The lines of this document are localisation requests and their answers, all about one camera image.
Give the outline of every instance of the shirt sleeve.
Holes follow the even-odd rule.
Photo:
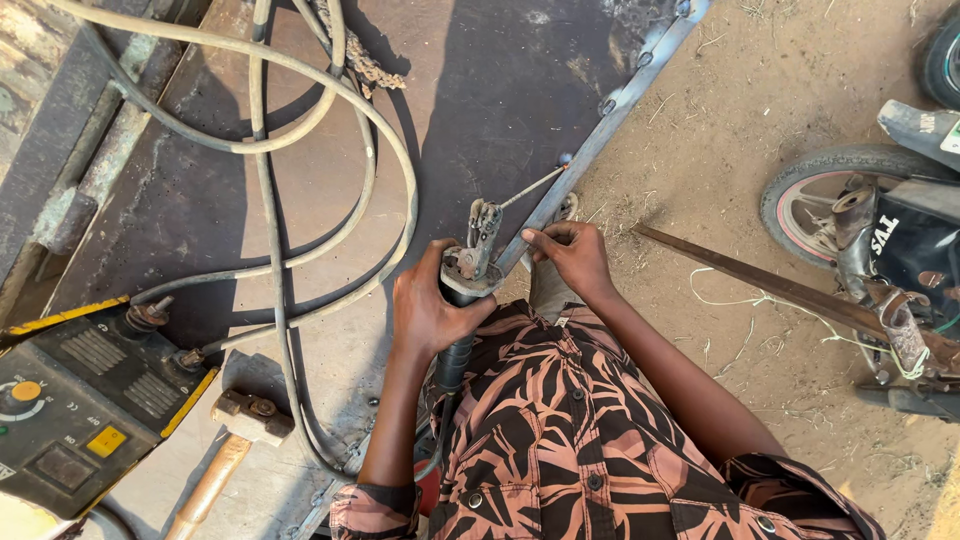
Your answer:
[[[420,488],[347,484],[330,502],[330,533],[346,540],[386,540],[417,537]]]
[[[744,454],[724,463],[720,474],[744,503],[776,512],[799,528],[819,531],[832,538],[886,538],[870,514],[833,489],[815,471],[793,459]]]

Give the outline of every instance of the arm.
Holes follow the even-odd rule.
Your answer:
[[[595,226],[558,221],[543,232],[525,230],[523,239],[537,248],[534,260],[552,260],[566,284],[607,325],[711,463],[719,467],[732,457],[749,453],[786,456],[777,439],[747,407],[620,296],[610,277],[603,235]]]
[[[440,295],[440,259],[452,238],[430,242],[394,283],[394,342],[380,408],[358,483],[402,487],[414,481],[417,400],[433,357],[476,329],[496,308],[493,295],[457,308]]]

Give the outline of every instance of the hammer head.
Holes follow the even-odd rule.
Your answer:
[[[274,402],[227,390],[213,405],[210,417],[227,430],[249,441],[280,444],[294,430],[294,420],[276,411]]]

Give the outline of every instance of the black handle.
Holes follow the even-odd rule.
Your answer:
[[[444,300],[456,307],[467,307],[476,302],[477,297],[457,292],[440,283],[440,293]],[[473,350],[473,336],[476,331],[461,337],[452,345],[437,355],[437,366],[433,371],[433,381],[444,393],[450,394],[460,389],[467,371],[467,362],[470,360],[470,351]]]

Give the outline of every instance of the sandy ground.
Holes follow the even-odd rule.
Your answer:
[[[629,229],[641,220],[834,292],[829,272],[763,229],[760,193],[806,152],[891,142],[876,124],[888,99],[933,108],[912,65],[948,5],[721,0],[577,189],[578,219],[605,231],[613,279],[631,303],[708,373],[729,366],[718,380],[895,540],[960,538],[960,485],[949,475],[960,428],[860,403],[852,385],[871,377],[855,346],[821,342],[830,330],[791,307],[700,302],[690,274],[701,265]],[[525,295],[528,282],[518,266],[501,302]],[[693,284],[714,303],[757,294],[715,272]]]

